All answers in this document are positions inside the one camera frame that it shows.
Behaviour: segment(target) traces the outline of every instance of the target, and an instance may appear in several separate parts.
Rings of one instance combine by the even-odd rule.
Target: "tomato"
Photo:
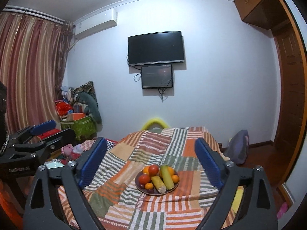
[[[140,184],[146,184],[146,183],[149,183],[151,181],[149,175],[147,174],[143,174],[143,175],[140,175],[139,176],[139,183]]]
[[[152,164],[148,168],[148,172],[150,176],[156,176],[159,172],[159,167],[156,164]]]

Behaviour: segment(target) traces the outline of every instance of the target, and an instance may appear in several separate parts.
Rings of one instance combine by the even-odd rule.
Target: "air conditioner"
[[[80,40],[117,25],[117,12],[112,8],[91,16],[76,25],[76,39]]]

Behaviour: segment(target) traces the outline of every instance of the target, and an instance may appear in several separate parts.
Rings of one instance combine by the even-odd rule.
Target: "white wall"
[[[62,86],[68,86],[68,67],[67,67],[67,64],[66,64],[66,68],[65,68],[65,72],[64,72]]]
[[[206,126],[224,146],[241,129],[251,143],[271,140],[277,78],[268,31],[243,23],[226,0],[141,0],[116,10],[116,27],[79,41],[68,56],[69,86],[94,82],[100,136],[119,140],[160,117],[171,127]],[[186,65],[174,65],[174,89],[162,102],[133,81],[127,37],[169,30],[182,31]]]
[[[280,66],[279,66],[279,58],[278,58],[278,52],[277,52],[277,47],[275,44],[275,39],[273,37],[273,33],[270,30],[270,38],[271,38],[271,44],[273,48],[273,55],[274,55],[274,60],[275,60],[275,71],[276,71],[276,85],[277,85],[277,93],[276,93],[276,111],[275,111],[275,121],[274,121],[274,126],[272,130],[272,137],[271,140],[274,142],[276,132],[277,132],[277,127],[278,127],[278,121],[279,121],[279,112],[280,112],[280,103],[281,103],[281,75],[280,75]]]

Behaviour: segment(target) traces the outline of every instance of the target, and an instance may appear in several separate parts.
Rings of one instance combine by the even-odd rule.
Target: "metal screw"
[[[227,161],[226,162],[226,166],[233,167],[234,166],[234,162],[233,161]]]
[[[43,171],[43,170],[45,170],[47,167],[45,166],[45,165],[40,165],[39,167],[38,167],[38,170],[39,171]]]
[[[67,163],[67,165],[70,166],[70,167],[73,167],[73,166],[75,166],[76,164],[77,164],[76,161],[69,161],[69,162]]]
[[[256,170],[258,170],[258,171],[264,171],[264,168],[263,168],[262,166],[260,166],[260,165],[257,165],[257,166],[256,166]]]

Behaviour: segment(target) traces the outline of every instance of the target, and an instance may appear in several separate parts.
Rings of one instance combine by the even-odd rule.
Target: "checkered cloth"
[[[53,163],[61,163],[61,160],[54,158],[54,159],[51,160],[51,162],[53,162]]]
[[[111,150],[116,144],[117,144],[116,141],[106,139],[106,150],[107,151]]]

